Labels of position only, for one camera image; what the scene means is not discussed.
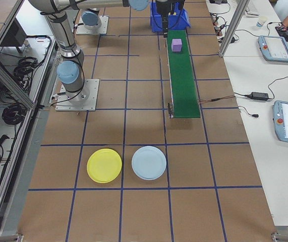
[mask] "plate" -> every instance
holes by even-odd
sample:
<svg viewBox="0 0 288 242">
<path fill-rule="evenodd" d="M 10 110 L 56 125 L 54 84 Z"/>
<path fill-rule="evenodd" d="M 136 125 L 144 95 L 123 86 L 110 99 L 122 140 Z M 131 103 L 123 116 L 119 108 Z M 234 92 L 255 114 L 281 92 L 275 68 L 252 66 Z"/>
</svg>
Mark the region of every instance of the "plate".
<svg viewBox="0 0 288 242">
<path fill-rule="evenodd" d="M 101 149 L 94 152 L 87 163 L 89 177 L 97 183 L 114 180 L 122 169 L 122 160 L 117 152 Z"/>
<path fill-rule="evenodd" d="M 163 175 L 166 169 L 166 158 L 163 152 L 153 146 L 144 146 L 133 155 L 134 173 L 144 180 L 155 180 Z"/>
</svg>

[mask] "black cable bundle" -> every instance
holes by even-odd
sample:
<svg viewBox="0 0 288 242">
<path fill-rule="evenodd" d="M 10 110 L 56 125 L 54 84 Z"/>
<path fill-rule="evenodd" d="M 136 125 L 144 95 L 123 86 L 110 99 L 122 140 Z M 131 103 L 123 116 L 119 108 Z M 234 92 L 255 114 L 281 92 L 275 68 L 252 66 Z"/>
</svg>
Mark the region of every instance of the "black cable bundle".
<svg viewBox="0 0 288 242">
<path fill-rule="evenodd" d="M 15 81 L 27 93 L 30 92 L 35 68 L 38 67 L 38 59 L 34 57 L 25 57 L 18 61 L 14 69 Z"/>
<path fill-rule="evenodd" d="M 20 103 L 13 103 L 6 107 L 2 113 L 2 119 L 8 125 L 17 125 L 24 120 L 26 109 Z"/>
</svg>

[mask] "conveyor belt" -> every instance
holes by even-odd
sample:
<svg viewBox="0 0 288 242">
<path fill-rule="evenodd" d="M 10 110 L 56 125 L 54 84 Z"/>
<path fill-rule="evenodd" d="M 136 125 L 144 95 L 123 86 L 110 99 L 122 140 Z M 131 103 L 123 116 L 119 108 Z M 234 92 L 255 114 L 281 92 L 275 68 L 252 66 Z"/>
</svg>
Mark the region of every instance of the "conveyor belt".
<svg viewBox="0 0 288 242">
<path fill-rule="evenodd" d="M 182 40 L 181 52 L 172 51 L 171 43 L 173 39 Z M 172 92 L 171 117 L 200 117 L 196 85 L 193 78 L 192 63 L 185 30 L 168 32 L 167 52 Z"/>
</svg>

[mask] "grid of blue tape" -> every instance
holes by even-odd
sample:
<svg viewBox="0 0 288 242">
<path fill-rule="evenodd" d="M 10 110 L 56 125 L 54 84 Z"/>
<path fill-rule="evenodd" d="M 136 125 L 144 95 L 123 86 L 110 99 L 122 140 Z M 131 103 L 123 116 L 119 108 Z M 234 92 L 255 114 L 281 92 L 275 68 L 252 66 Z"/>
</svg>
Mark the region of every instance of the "grid of blue tape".
<svg viewBox="0 0 288 242">
<path fill-rule="evenodd" d="M 128 35 L 123 35 L 123 36 L 128 36 L 128 54 L 127 55 L 98 55 L 98 46 L 100 43 L 100 38 L 98 41 L 98 46 L 96 50 L 95 55 L 85 55 L 85 56 L 93 56 L 95 57 L 94 61 L 94 66 L 93 66 L 93 72 L 92 72 L 92 77 L 93 78 L 93 73 L 95 70 L 95 65 L 96 65 L 96 60 L 98 56 L 127 56 L 127 70 L 129 68 L 129 57 L 132 56 L 130 55 L 130 38 L 131 36 L 149 36 L 147 34 L 145 35 L 140 35 L 140 34 L 135 34 L 132 35 L 130 34 L 130 27 L 131 27 L 131 19 L 133 18 L 143 18 L 143 17 L 131 17 L 131 10 L 130 10 L 130 15 L 128 18 L 129 19 L 129 34 Z M 156 36 L 158 38 L 158 49 L 160 48 L 160 37 L 159 35 L 156 34 L 150 34 L 152 36 Z M 214 34 L 187 34 L 187 35 L 214 35 Z M 210 56 L 210 55 L 215 55 L 215 54 L 204 54 L 204 55 L 191 55 L 191 58 L 194 56 Z M 221 80 L 229 80 L 228 78 L 210 78 L 210 79 L 198 79 L 195 73 L 195 68 L 194 68 L 194 62 L 193 59 L 192 65 L 193 65 L 193 72 L 194 72 L 194 77 L 195 77 L 195 82 L 198 90 L 198 95 L 200 96 L 199 93 L 199 82 L 198 81 L 221 81 Z M 128 79 L 128 72 L 127 72 L 127 77 L 125 79 L 121 79 L 120 81 L 125 81 L 126 82 L 126 96 L 125 96 L 125 108 L 99 108 L 97 110 L 124 110 L 125 111 L 125 116 L 124 116 L 124 137 L 123 137 L 123 143 L 122 144 L 110 144 L 110 145 L 122 145 L 123 146 L 123 153 L 122 153 L 122 160 L 124 160 L 125 157 L 125 147 L 126 146 L 145 146 L 145 145 L 152 145 L 152 146 L 164 146 L 165 147 L 165 156 L 166 156 L 166 175 L 167 175 L 167 188 L 162 187 L 162 188 L 124 188 L 124 169 L 122 169 L 121 172 L 121 187 L 120 188 L 77 188 L 77 181 L 78 181 L 78 176 L 79 176 L 79 170 L 80 170 L 80 164 L 81 164 L 81 157 L 82 157 L 82 151 L 83 147 L 85 146 L 104 146 L 107 144 L 84 144 L 84 139 L 85 139 L 85 132 L 87 128 L 87 121 L 88 121 L 88 115 L 89 113 L 87 112 L 86 118 L 85 118 L 85 123 L 84 123 L 84 128 L 83 128 L 83 135 L 82 135 L 82 142 L 81 144 L 46 144 L 42 145 L 44 147 L 51 147 L 51 146 L 77 146 L 81 147 L 80 148 L 80 155 L 79 155 L 79 161 L 78 161 L 78 166 L 77 166 L 77 173 L 76 173 L 76 178 L 75 178 L 75 184 L 73 188 L 55 188 L 55 189 L 29 189 L 30 192 L 36 192 L 36 191 L 73 191 L 73 196 L 72 196 L 72 202 L 71 202 L 71 209 L 70 209 L 70 215 L 69 215 L 69 222 L 68 222 L 68 228 L 67 228 L 67 233 L 66 233 L 66 242 L 69 241 L 69 232 L 70 232 L 70 225 L 71 225 L 71 219 L 73 215 L 73 207 L 74 207 L 74 202 L 75 202 L 75 195 L 76 191 L 120 191 L 121 192 L 121 199 L 120 199 L 120 220 L 119 220 L 119 242 L 122 241 L 122 217 L 123 217 L 123 191 L 134 191 L 134 190 L 167 190 L 168 191 L 168 206 L 169 206 L 169 220 L 170 220 L 170 232 L 171 232 L 171 241 L 175 242 L 174 239 L 174 232 L 173 232 L 173 224 L 172 224 L 172 209 L 171 209 L 171 190 L 203 190 L 203 189 L 213 189 L 215 190 L 216 194 L 216 199 L 217 199 L 217 204 L 218 204 L 218 209 L 219 209 L 219 215 L 220 215 L 220 220 L 221 220 L 221 226 L 222 226 L 222 232 L 223 232 L 223 239 L 225 242 L 227 242 L 227 237 L 226 237 L 226 231 L 225 231 L 225 224 L 223 220 L 223 215 L 221 211 L 221 204 L 220 204 L 220 199 L 218 195 L 218 190 L 219 189 L 254 189 L 254 188 L 262 188 L 262 186 L 217 186 L 216 184 L 216 177 L 215 177 L 215 172 L 213 168 L 213 161 L 211 157 L 211 152 L 210 152 L 210 145 L 231 145 L 231 144 L 248 144 L 249 142 L 209 142 L 208 141 L 208 134 L 206 132 L 206 125 L 205 125 L 205 119 L 204 119 L 204 113 L 203 110 L 207 109 L 237 109 L 238 107 L 210 107 L 210 108 L 205 108 L 200 106 L 201 109 L 201 118 L 203 122 L 203 127 L 204 127 L 204 132 L 205 132 L 205 137 L 206 137 L 206 142 L 202 143 L 179 143 L 179 144 L 168 144 L 167 139 L 166 139 L 166 125 L 165 125 L 165 112 L 163 112 L 163 127 L 164 127 L 164 144 L 131 144 L 131 145 L 126 145 L 125 143 L 125 138 L 126 138 L 126 117 L 127 117 L 127 110 L 130 110 L 127 108 L 127 89 L 128 89 L 128 82 L 129 81 L 160 81 L 161 84 L 161 89 L 162 89 L 162 106 L 164 107 L 164 93 L 163 93 L 163 82 L 164 81 L 169 81 L 167 79 L 162 78 L 162 70 L 161 70 L 161 62 L 160 64 L 160 79 L 159 80 L 129 80 Z M 110 80 L 110 79 L 105 79 L 101 81 L 118 81 L 118 79 Z M 131 110 L 167 110 L 167 108 L 131 108 Z M 206 145 L 208 149 L 208 154 L 209 154 L 209 159 L 210 159 L 210 165 L 211 165 L 211 171 L 212 171 L 212 177 L 213 177 L 213 183 L 214 186 L 209 186 L 209 187 L 171 187 L 169 184 L 169 170 L 168 170 L 168 155 L 167 155 L 167 148 L 168 146 L 177 146 L 177 145 Z"/>
</svg>

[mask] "white table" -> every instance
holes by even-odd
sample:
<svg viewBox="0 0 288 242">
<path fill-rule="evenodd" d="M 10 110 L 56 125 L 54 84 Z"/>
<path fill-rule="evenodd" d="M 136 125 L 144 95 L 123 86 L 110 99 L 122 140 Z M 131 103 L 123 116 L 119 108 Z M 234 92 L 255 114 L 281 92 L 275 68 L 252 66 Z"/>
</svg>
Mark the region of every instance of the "white table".
<svg viewBox="0 0 288 242">
<path fill-rule="evenodd" d="M 227 5 L 210 4 L 208 0 L 206 1 L 210 12 L 220 13 L 228 10 Z M 229 23 L 237 4 L 234 0 L 228 1 L 232 9 L 221 16 Z M 268 1 L 253 1 L 261 11 L 261 15 L 268 17 L 269 22 L 279 21 Z M 267 35 L 266 26 L 256 29 L 254 27 L 256 22 L 257 18 L 243 16 L 238 29 L 246 29 L 256 35 Z M 271 35 L 277 36 L 274 29 L 276 25 L 269 26 Z M 267 86 L 277 78 L 288 76 L 288 64 L 265 61 L 259 50 L 257 38 L 245 31 L 237 33 L 240 40 L 230 44 L 224 55 L 234 91 L 241 94 L 250 94 L 252 91 L 266 92 L 272 97 Z M 288 79 L 276 81 L 271 88 L 275 94 L 275 100 L 288 101 Z M 274 101 L 261 102 L 237 98 L 237 103 L 244 106 L 249 113 L 259 114 L 259 118 L 253 118 L 244 110 L 241 112 L 274 224 L 288 226 L 288 143 L 279 141 L 275 135 L 272 120 Z"/>
</svg>

